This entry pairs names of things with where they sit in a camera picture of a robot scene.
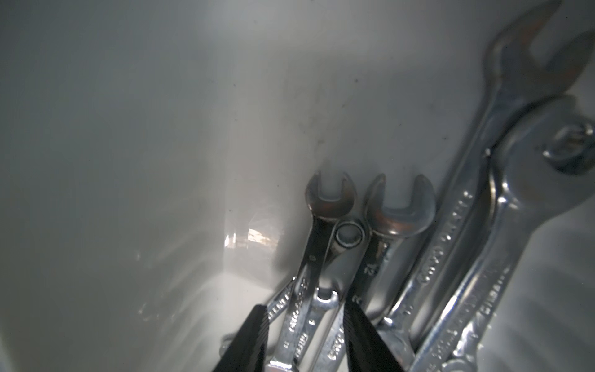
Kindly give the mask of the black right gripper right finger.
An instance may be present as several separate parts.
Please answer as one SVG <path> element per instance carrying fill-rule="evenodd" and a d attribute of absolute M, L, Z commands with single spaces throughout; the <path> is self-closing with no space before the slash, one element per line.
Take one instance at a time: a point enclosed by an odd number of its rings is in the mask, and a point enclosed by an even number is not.
<path fill-rule="evenodd" d="M 359 305 L 347 302 L 343 312 L 346 356 L 351 372 L 403 372 Z"/>

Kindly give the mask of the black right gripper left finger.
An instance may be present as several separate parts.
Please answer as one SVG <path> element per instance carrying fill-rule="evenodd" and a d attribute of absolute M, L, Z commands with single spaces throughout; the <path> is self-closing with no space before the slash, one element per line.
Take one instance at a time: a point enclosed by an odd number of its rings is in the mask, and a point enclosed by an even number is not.
<path fill-rule="evenodd" d="M 270 321 L 265 305 L 255 305 L 214 372 L 262 372 Z"/>

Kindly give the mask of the small silver combination wrench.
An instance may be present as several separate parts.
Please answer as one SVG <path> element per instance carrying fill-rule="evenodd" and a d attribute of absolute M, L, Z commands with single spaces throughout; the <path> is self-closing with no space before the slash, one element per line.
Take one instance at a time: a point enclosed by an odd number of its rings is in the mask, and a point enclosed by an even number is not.
<path fill-rule="evenodd" d="M 295 291 L 294 282 L 290 281 L 266 303 L 270 322 L 282 312 L 286 315 L 275 351 L 264 367 L 265 371 L 296 371 L 318 323 L 328 310 L 339 305 L 339 293 L 332 288 L 317 287 L 311 298 L 307 294 L 306 291 Z"/>

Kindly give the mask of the large silver combination wrench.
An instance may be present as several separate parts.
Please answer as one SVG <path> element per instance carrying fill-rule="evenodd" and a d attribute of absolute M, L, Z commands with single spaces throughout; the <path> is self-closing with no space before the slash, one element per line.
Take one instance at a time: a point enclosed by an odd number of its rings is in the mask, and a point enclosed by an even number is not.
<path fill-rule="evenodd" d="M 477 259 L 418 349 L 413 371 L 476 371 L 477 350 L 533 232 L 594 194 L 594 122 L 573 96 L 523 116 L 490 160 Z"/>

